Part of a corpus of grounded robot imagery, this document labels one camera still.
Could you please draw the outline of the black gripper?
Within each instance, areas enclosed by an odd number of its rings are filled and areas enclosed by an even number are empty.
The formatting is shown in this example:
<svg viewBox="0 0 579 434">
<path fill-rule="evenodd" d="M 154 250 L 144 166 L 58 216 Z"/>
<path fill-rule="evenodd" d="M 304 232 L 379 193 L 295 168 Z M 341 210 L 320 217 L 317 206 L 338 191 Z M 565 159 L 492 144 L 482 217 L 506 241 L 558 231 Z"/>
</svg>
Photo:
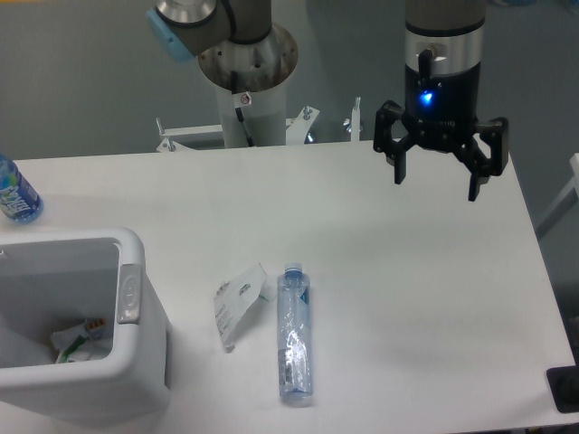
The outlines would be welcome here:
<svg viewBox="0 0 579 434">
<path fill-rule="evenodd" d="M 406 153 L 414 146 L 453 153 L 470 172 L 468 200 L 475 202 L 490 177 L 501 176 L 508 163 L 507 118 L 479 122 L 476 116 L 480 65 L 433 77 L 421 86 L 419 72 L 405 68 L 405 108 L 387 100 L 375 113 L 373 149 L 394 168 L 394 183 L 406 177 Z M 394 140 L 401 121 L 407 134 Z"/>
</svg>

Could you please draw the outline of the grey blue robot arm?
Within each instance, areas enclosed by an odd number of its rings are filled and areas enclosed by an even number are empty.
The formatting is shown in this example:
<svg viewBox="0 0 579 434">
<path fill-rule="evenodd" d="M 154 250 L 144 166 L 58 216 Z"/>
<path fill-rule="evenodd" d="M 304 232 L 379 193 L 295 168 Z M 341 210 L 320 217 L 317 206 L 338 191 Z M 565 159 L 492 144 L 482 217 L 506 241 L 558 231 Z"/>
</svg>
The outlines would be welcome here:
<svg viewBox="0 0 579 434">
<path fill-rule="evenodd" d="M 374 150 L 400 184 L 414 146 L 454 155 L 470 172 L 469 198 L 503 173 L 508 121 L 476 115 L 486 5 L 409 1 L 405 5 L 405 100 L 375 114 Z M 293 36 L 268 1 L 159 1 L 149 26 L 176 60 L 197 59 L 220 100 L 228 147 L 287 143 L 285 87 L 298 63 Z"/>
</svg>

